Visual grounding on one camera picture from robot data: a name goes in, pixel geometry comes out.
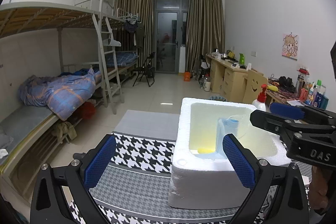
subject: folding chair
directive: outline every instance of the folding chair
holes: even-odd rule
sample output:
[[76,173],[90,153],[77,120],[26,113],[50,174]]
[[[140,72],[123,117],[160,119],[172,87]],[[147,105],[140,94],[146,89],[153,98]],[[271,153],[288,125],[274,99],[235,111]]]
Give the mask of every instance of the folding chair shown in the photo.
[[[154,74],[155,74],[155,68],[152,66],[152,59],[155,57],[155,52],[152,52],[149,56],[147,56],[145,62],[143,63],[142,67],[137,67],[134,69],[134,71],[137,71],[137,77],[134,81],[133,86],[135,85],[135,82],[138,80],[139,75],[142,73],[140,80],[142,79],[142,77],[145,75],[146,76],[146,80],[148,83],[148,86],[151,87],[154,83],[155,83],[155,79],[154,79]],[[153,78],[153,83],[149,84],[148,78]]]

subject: curtain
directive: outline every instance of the curtain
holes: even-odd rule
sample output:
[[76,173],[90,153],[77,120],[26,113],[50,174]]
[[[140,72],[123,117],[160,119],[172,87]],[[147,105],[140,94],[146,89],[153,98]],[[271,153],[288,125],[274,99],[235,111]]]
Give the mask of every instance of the curtain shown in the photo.
[[[139,14],[140,21],[145,29],[145,39],[142,48],[138,48],[139,65],[142,65],[146,57],[152,52],[152,38],[154,26],[154,0],[115,0],[114,11],[121,8],[133,15]],[[126,30],[118,29],[114,32],[114,39],[121,42],[121,51],[134,50],[134,35]]]
[[192,71],[200,54],[224,52],[222,0],[190,0],[186,38],[186,69]]

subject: screw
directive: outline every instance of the screw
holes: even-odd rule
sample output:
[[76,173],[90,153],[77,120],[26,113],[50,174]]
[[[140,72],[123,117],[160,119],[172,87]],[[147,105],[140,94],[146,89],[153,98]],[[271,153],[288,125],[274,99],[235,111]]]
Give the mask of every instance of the screw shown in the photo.
[[260,159],[260,160],[259,160],[259,164],[260,164],[261,166],[266,166],[266,165],[268,165],[268,162],[267,162],[267,160]]
[[298,133],[298,132],[295,132],[294,136],[297,137],[297,138],[299,138],[299,139],[302,138],[302,135],[300,133]]
[[41,169],[42,170],[46,170],[48,168],[48,166],[49,166],[48,164],[42,164],[41,165]]
[[72,166],[77,166],[79,164],[79,160],[73,160],[72,162],[71,162],[71,165]]
[[294,162],[292,162],[292,163],[290,164],[290,167],[293,168],[293,169],[298,169],[298,168],[299,168],[299,167],[297,166],[297,164],[294,163]]

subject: styrofoam box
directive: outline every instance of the styrofoam box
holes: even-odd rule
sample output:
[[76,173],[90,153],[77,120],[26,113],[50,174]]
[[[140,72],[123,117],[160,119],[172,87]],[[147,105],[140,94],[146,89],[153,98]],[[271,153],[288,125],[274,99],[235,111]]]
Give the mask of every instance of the styrofoam box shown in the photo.
[[249,189],[244,188],[227,158],[202,159],[194,151],[215,150],[217,121],[239,120],[237,139],[256,158],[287,166],[290,159],[279,136],[252,126],[253,105],[184,98],[172,159],[169,205],[185,209],[239,207]]

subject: glass door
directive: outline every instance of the glass door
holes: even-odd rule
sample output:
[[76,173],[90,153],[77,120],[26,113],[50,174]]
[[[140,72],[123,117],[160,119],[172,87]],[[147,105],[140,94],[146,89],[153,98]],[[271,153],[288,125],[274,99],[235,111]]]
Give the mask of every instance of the glass door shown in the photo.
[[186,40],[189,0],[155,0],[156,70],[178,73],[180,47]]

